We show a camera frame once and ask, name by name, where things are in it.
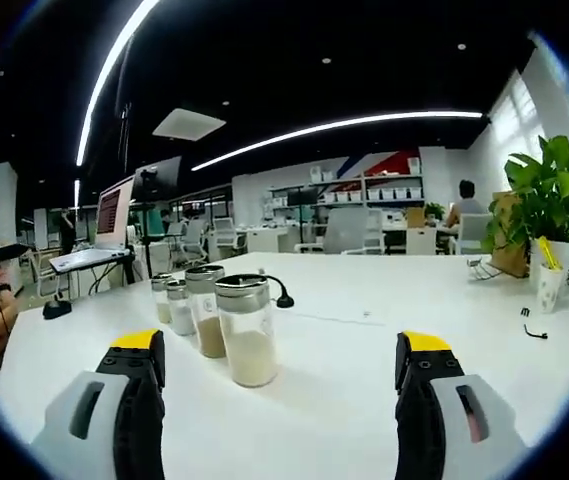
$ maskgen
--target glass jar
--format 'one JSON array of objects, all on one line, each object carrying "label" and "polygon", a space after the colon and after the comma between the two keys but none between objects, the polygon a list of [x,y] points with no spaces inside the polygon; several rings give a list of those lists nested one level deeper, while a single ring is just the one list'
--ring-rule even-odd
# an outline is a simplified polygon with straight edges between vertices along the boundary
[{"label": "glass jar", "polygon": [[223,276],[224,267],[220,265],[189,268],[184,274],[200,352],[209,358],[226,356],[215,301],[215,282]]},{"label": "glass jar", "polygon": [[231,275],[215,282],[226,355],[233,381],[261,387],[277,376],[271,296],[262,275]]},{"label": "glass jar", "polygon": [[166,296],[171,312],[171,328],[178,335],[193,335],[195,325],[188,303],[188,291],[184,280],[172,280],[166,283]]},{"label": "glass jar", "polygon": [[168,308],[168,297],[166,296],[166,282],[172,279],[173,277],[168,273],[158,273],[151,278],[151,290],[153,290],[160,323],[171,323],[171,312]]}]

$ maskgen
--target yellow pen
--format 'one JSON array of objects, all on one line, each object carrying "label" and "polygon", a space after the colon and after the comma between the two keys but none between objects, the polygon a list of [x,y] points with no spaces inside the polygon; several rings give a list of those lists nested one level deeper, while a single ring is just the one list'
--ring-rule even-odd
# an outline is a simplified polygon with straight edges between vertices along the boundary
[{"label": "yellow pen", "polygon": [[551,248],[551,243],[546,239],[546,237],[539,238],[539,245],[542,253],[546,257],[546,262],[551,270],[561,270],[562,265],[557,261],[557,257],[553,254],[553,249]]}]

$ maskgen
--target laptop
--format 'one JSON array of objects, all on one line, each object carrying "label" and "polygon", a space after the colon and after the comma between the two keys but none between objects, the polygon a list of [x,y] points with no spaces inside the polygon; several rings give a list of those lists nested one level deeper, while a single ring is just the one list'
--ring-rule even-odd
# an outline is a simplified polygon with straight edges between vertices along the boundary
[{"label": "laptop", "polygon": [[116,262],[130,255],[126,248],[126,225],[134,180],[134,176],[126,178],[100,194],[95,245],[87,250],[52,258],[50,264],[55,273],[83,270]]}]

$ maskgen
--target metal jar lid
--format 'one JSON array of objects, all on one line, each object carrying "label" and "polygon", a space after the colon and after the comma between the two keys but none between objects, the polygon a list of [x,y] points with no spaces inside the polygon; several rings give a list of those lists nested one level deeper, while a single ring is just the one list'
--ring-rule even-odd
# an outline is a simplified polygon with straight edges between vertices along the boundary
[{"label": "metal jar lid", "polygon": [[230,275],[215,282],[215,297],[220,310],[230,313],[253,313],[271,301],[268,279],[248,273]]},{"label": "metal jar lid", "polygon": [[166,290],[166,282],[173,279],[173,276],[169,273],[158,273],[153,275],[151,278],[151,289],[154,292],[163,292]]},{"label": "metal jar lid", "polygon": [[221,265],[203,265],[189,268],[184,273],[186,288],[190,293],[214,293],[215,282],[224,276]]},{"label": "metal jar lid", "polygon": [[166,294],[169,300],[186,300],[188,298],[186,282],[184,280],[166,282]]}]

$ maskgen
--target black ceiling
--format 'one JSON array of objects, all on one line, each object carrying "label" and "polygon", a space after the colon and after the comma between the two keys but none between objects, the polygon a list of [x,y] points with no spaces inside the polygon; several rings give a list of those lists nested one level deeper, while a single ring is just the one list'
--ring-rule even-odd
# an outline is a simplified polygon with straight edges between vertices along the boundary
[{"label": "black ceiling", "polygon": [[[9,27],[10,15],[4,19],[0,162],[18,171],[22,207],[71,204],[75,178],[82,178],[82,202],[95,203],[92,192],[124,176],[114,115],[117,69],[95,109],[83,168],[75,160],[99,70],[139,1],[44,1],[22,10],[19,23],[13,17]],[[183,194],[318,158],[422,145],[467,148],[485,120],[333,130],[190,172],[256,141],[340,119],[426,109],[486,113],[530,55],[532,11],[522,2],[490,7],[471,0],[162,0],[125,63],[121,98],[132,104],[128,171],[183,155]],[[460,43],[467,48],[459,50]],[[177,107],[227,124],[198,142],[153,137]]]}]

